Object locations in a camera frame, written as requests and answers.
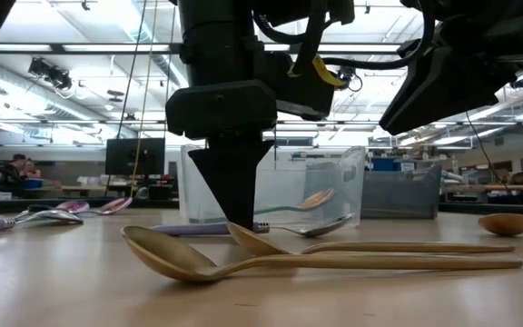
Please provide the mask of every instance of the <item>wooden bowl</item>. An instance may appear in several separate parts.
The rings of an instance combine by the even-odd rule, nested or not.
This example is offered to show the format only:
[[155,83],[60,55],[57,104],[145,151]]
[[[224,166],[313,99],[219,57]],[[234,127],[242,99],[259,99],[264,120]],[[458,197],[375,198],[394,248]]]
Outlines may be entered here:
[[494,213],[481,217],[479,226],[499,236],[516,236],[523,233],[523,214]]

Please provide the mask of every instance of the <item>spoon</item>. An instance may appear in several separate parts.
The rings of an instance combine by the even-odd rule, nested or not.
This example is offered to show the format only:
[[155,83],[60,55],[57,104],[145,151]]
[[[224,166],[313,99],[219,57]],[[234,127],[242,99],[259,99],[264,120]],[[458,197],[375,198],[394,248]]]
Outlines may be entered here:
[[[228,223],[227,228],[233,239],[247,252],[262,256],[292,254],[283,250],[246,228]],[[502,253],[513,252],[513,246],[472,245],[442,242],[329,242],[313,245],[301,252],[312,254],[324,251],[392,252],[392,253]]]
[[494,213],[478,220],[479,226],[499,236],[516,236],[523,233],[523,214]]
[[20,212],[15,219],[19,220],[25,216],[33,213],[39,213],[46,210],[64,210],[69,213],[82,213],[90,209],[90,205],[86,201],[68,201],[58,204],[56,207],[46,204],[31,204],[27,206],[26,210]]
[[[280,211],[293,211],[298,213],[308,212],[318,208],[319,206],[328,202],[332,196],[334,196],[334,189],[329,188],[326,190],[318,191],[304,199],[297,206],[279,206],[272,207],[268,209],[261,209],[253,212],[253,214],[264,214],[264,213],[275,213]],[[205,219],[196,219],[189,218],[189,223],[225,223],[227,219],[225,217],[216,217],[216,218],[205,218]]]
[[251,258],[219,267],[191,245],[156,231],[127,226],[121,230],[133,253],[155,272],[180,282],[216,282],[253,267],[396,270],[477,270],[519,268],[520,260],[457,256],[305,255],[283,254]]
[[[254,233],[269,233],[270,229],[282,229],[288,232],[296,233],[303,237],[318,237],[326,233],[336,231],[345,224],[347,224],[350,219],[354,217],[354,213],[343,215],[332,221],[331,223],[326,223],[324,225],[319,225],[310,229],[292,229],[287,227],[274,227],[270,226],[268,223],[253,223],[253,232]],[[227,229],[227,220],[226,223],[195,223],[195,224],[185,224],[185,225],[161,225],[154,226],[152,229],[160,233],[166,233],[171,236],[195,236],[195,235],[228,235],[229,231]]]
[[82,218],[64,210],[46,210],[41,211],[39,213],[34,213],[31,216],[24,219],[17,219],[16,217],[0,217],[0,231],[11,229],[19,223],[26,223],[40,218],[54,219],[57,221],[62,221],[64,223],[84,223],[84,220],[82,220]]
[[86,215],[86,214],[99,214],[99,215],[110,215],[117,213],[123,209],[126,209],[131,203],[133,202],[132,197],[124,197],[119,198],[114,201],[111,201],[103,206],[101,206],[98,209],[93,210],[86,210],[83,212],[78,213],[78,215]]

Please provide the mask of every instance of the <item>spoon handle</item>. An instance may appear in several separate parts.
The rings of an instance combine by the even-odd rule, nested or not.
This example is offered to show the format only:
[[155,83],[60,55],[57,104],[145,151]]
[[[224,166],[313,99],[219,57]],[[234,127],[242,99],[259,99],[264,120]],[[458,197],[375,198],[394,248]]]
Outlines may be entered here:
[[385,269],[385,270],[479,270],[519,268],[521,260],[437,255],[268,255],[237,263],[225,271],[234,273],[252,267]]
[[508,245],[478,245],[446,242],[330,242],[313,245],[302,254],[324,251],[386,253],[504,253],[513,252]]

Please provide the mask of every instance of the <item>desk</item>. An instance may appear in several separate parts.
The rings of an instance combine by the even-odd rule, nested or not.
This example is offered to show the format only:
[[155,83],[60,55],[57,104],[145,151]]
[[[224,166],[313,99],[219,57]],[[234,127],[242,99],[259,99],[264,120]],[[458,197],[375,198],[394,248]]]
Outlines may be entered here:
[[[246,271],[210,286],[173,282],[142,265],[119,230],[178,223],[177,211],[127,210],[85,225],[22,226],[0,233],[0,326],[400,326],[523,327],[523,269],[483,272]],[[477,216],[363,221],[322,241],[510,243],[480,230]],[[292,251],[320,240],[280,231]],[[247,257],[229,237],[187,239],[217,263]]]

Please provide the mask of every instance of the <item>wooden spoon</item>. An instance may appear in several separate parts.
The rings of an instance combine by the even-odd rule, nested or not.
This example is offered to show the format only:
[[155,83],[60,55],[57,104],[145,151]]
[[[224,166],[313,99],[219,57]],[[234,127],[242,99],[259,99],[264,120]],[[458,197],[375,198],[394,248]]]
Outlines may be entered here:
[[128,226],[121,234],[149,268],[181,282],[216,282],[253,267],[397,270],[477,270],[519,268],[520,260],[448,256],[268,255],[218,267],[179,238],[147,228]]
[[499,236],[516,236],[523,233],[523,214],[494,213],[481,217],[479,226]]
[[[235,242],[253,255],[291,254],[235,223],[228,223],[227,229],[231,233]],[[506,245],[472,245],[443,242],[330,242],[313,245],[303,250],[301,254],[311,254],[324,251],[386,253],[502,253],[513,252],[514,250],[513,246]]]

